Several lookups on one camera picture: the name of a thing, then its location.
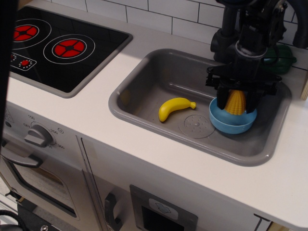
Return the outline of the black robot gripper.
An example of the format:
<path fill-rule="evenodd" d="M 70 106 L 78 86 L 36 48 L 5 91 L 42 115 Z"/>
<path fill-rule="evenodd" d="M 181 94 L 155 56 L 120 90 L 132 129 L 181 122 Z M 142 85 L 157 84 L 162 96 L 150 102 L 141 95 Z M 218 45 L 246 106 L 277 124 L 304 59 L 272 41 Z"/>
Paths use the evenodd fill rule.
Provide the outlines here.
<path fill-rule="evenodd" d="M 246 112 L 252 113 L 260 103 L 263 94 L 276 94 L 277 84 L 282 77 L 260 67 L 267 48 L 260 52 L 247 49 L 227 48 L 214 52 L 214 60 L 222 65 L 207 69 L 206 86 L 217 90 L 217 106 L 224 109 L 231 90 L 247 91 Z"/>

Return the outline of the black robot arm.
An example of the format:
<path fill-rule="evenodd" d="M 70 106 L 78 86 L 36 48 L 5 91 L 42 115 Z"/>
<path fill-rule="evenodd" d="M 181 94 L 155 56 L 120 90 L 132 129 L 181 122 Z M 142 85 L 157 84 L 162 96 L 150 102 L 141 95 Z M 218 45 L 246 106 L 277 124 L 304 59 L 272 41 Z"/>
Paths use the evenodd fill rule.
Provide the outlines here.
<path fill-rule="evenodd" d="M 206 85 L 217 90 L 217 106 L 224 109 L 231 90 L 246 93 L 246 111 L 253 112 L 263 96 L 275 95 L 281 77 L 260 64 L 286 31 L 283 0 L 221 0 L 225 6 L 221 29 L 210 49 L 222 65 L 207 70 Z"/>

